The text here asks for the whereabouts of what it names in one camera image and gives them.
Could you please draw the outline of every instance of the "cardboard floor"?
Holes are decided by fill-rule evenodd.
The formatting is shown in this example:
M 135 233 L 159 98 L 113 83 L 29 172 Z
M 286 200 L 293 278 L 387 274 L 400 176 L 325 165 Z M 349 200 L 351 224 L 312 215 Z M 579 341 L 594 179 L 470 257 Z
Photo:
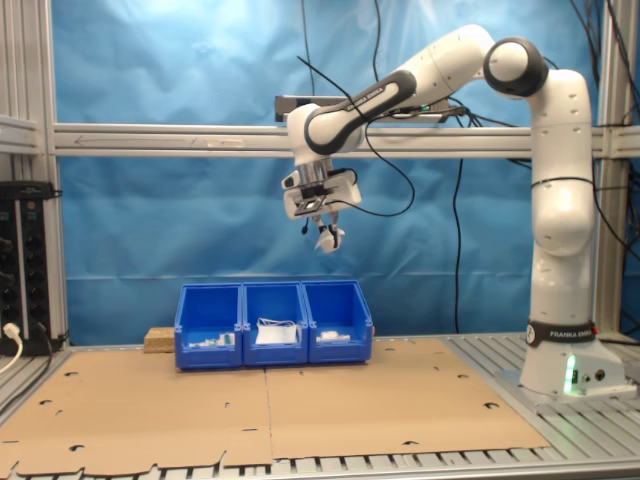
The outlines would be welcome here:
M 112 476 L 276 458 L 548 446 L 437 339 L 367 365 L 177 372 L 173 355 L 76 353 L 0 428 L 0 478 Z

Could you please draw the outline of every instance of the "black power strip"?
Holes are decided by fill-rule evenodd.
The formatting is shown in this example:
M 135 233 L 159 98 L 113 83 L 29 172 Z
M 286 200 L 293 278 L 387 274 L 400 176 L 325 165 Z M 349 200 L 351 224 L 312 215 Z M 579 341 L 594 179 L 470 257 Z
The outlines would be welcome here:
M 40 323 L 51 336 L 44 201 L 54 196 L 51 184 L 0 182 L 0 328 L 6 323 L 20 328 L 27 356 L 49 353 L 35 329 Z M 54 351 L 63 341 L 51 339 Z M 13 355 L 16 348 L 13 340 L 0 340 L 0 354 Z

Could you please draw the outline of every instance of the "blue plastic bin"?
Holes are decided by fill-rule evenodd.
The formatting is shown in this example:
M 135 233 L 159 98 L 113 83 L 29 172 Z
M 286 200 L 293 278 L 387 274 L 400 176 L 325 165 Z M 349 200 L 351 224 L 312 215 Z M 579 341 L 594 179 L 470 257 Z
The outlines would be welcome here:
M 243 285 L 243 348 L 245 365 L 307 363 L 307 311 L 300 282 L 245 283 Z M 298 325 L 298 342 L 256 345 L 259 318 L 291 320 Z
M 175 323 L 176 366 L 181 369 L 242 365 L 241 284 L 185 285 Z M 189 346 L 232 333 L 234 345 Z
M 371 358 L 373 321 L 355 280 L 302 282 L 309 317 L 309 362 L 366 362 Z M 322 332 L 348 334 L 349 341 L 318 342 Z

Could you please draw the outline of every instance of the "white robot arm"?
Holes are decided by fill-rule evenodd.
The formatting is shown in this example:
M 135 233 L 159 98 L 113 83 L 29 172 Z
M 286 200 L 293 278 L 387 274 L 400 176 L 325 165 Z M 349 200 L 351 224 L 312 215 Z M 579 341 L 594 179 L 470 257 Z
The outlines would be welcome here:
M 591 321 L 594 207 L 591 106 L 584 78 L 549 71 L 530 42 L 494 43 L 479 26 L 429 45 L 389 76 L 331 107 L 307 104 L 288 117 L 296 170 L 282 181 L 290 218 L 311 217 L 316 248 L 340 247 L 338 211 L 361 202 L 356 177 L 334 169 L 331 155 L 355 149 L 363 126 L 389 112 L 430 105 L 478 78 L 526 98 L 532 118 L 533 252 L 529 349 L 520 383 L 555 396 L 633 391 L 620 359 L 595 337 Z M 328 214 L 330 223 L 322 222 Z

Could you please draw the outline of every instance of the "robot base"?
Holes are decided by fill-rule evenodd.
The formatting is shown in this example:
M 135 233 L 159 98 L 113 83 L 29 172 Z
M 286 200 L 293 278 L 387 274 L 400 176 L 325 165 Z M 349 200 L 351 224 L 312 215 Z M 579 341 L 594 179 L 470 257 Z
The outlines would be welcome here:
M 504 388 L 530 410 L 610 397 L 636 397 L 638 387 L 622 360 L 599 340 L 529 347 L 522 374 L 497 372 Z
M 593 392 L 587 395 L 544 395 L 534 392 L 520 384 L 520 372 L 500 370 L 496 372 L 496 381 L 504 388 L 517 402 L 524 405 L 529 411 L 538 414 L 545 413 L 545 409 L 553 405 L 576 404 L 586 400 L 609 400 L 636 398 L 638 387 L 633 383 L 611 387 L 606 392 Z

